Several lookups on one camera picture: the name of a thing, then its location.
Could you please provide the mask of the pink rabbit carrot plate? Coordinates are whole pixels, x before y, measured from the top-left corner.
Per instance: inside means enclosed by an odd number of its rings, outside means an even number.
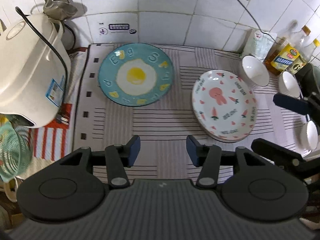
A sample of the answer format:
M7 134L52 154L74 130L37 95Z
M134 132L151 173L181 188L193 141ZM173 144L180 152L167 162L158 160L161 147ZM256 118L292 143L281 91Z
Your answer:
M191 99L201 126L219 130L232 125L255 126L255 96L244 80L229 71L203 73L193 86Z

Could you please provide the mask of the white vinegar bottle yellow cap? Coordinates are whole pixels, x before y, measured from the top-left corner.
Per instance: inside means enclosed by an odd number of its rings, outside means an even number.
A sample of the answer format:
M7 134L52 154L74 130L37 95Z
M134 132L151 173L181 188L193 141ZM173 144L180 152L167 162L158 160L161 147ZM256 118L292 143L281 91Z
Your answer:
M295 75L310 61L313 52L316 50L317 47L319 47L319 40L314 39L311 44L301 49L299 57L295 59L295 61L287 68L287 70L292 75Z

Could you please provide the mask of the wall label sticker low left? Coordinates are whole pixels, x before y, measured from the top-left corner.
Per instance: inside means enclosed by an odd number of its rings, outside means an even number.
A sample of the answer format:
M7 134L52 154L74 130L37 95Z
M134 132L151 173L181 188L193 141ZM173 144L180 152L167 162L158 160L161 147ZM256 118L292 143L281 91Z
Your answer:
M136 34L137 30L131 28L128 23L110 23L99 22L99 35L107 35L108 33L129 33L131 35Z

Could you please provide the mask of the striped table cloth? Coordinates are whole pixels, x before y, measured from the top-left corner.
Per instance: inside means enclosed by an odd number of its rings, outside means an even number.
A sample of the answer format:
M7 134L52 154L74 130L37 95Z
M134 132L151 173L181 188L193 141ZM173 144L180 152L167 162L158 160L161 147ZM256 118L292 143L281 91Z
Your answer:
M191 105L191 92L197 78L210 69L235 72L241 66L238 54L215 49L158 46L171 59L175 78L160 100L143 107L125 107L107 98L98 83L98 72L105 57L117 44L93 44L88 48L77 97L72 150L90 147L104 150L108 145L126 144L139 135L141 148L132 168L133 179L191 179L195 182L200 168L192 165L185 140L193 135L199 142L217 144L233 151L237 146L250 148L254 139L264 138L303 157L310 151L299 142L306 118L277 107L272 99L278 92L278 79L270 74L266 87L253 89L257 100L257 122L248 137L234 144L219 142L207 135L197 122Z

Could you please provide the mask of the white ribbed bowl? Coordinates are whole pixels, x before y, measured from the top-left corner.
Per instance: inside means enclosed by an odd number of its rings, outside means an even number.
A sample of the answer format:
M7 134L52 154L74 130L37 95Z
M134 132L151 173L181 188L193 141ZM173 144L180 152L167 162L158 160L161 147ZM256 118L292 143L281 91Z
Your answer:
M295 77L287 71L282 72L278 79L279 92L293 98L300 97L300 88Z
M270 75L264 64L249 55L241 61L239 76L252 88L266 87L270 82Z
M313 151L317 148L318 132L316 124L312 120L303 125L300 132L300 142L307 150Z

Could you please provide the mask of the white rice cooker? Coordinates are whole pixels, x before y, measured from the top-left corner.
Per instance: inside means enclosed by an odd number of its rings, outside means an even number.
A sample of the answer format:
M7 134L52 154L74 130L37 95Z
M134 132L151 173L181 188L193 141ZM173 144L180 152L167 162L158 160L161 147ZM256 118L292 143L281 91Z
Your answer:
M55 48L51 50L20 19L1 35L1 113L29 128L46 126L61 106L71 61L61 37L63 25L45 14L27 17Z

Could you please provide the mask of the red white striped cloth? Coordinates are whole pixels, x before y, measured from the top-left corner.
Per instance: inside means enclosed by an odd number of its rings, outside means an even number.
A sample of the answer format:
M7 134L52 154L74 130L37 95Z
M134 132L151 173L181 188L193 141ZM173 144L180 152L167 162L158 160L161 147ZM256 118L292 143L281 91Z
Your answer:
M70 58L71 81L68 85L66 104L64 104L68 124L58 124L52 121L45 127L29 130L35 158L57 161L71 152L76 98L87 59L87 51L76 51L70 55Z

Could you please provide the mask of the teal fried egg plate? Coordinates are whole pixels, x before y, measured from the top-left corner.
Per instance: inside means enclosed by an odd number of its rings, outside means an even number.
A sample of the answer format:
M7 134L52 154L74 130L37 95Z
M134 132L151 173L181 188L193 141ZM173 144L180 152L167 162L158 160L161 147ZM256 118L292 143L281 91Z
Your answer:
M156 46L129 43L116 48L103 60L100 89L111 101L140 107L158 101L170 89L175 77L168 55Z

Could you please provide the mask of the cooking wine bottle yellow label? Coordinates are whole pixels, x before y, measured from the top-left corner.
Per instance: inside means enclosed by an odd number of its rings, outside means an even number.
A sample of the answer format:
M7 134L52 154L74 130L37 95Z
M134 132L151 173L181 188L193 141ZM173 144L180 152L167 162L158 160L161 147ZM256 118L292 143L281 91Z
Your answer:
M305 39L310 35L310 29L304 25L300 31L291 33L281 45L269 56L264 64L273 75L280 75L300 55Z

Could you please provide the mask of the green plastic basket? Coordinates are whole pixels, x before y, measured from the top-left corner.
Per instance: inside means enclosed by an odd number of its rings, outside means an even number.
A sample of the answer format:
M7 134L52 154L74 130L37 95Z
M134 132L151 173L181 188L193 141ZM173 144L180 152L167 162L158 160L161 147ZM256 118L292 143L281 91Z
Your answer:
M1 126L1 179L7 183L23 174L33 156L29 129L7 121Z

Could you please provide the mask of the white plastic salt bag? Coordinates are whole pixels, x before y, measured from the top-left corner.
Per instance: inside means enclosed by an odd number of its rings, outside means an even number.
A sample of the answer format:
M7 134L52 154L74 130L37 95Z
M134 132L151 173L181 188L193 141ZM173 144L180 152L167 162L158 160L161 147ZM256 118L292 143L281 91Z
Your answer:
M241 58L250 55L263 62L276 38L276 33L267 32L264 34L258 29L252 29L242 51Z

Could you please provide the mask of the hanging metal ladles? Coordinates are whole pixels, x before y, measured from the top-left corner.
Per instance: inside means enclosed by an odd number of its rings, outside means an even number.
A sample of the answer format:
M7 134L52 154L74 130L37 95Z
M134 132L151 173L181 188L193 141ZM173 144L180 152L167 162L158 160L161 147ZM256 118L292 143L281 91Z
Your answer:
M64 21L78 12L72 0L44 0L43 12L54 20Z

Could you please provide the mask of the black wok with glass lid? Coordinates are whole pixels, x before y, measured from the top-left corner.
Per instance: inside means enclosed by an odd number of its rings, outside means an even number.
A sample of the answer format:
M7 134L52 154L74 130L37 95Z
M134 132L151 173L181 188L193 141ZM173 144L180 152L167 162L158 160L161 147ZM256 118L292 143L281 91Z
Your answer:
M302 71L300 86L303 96L308 97L313 92L319 94L319 68L308 63L303 67Z

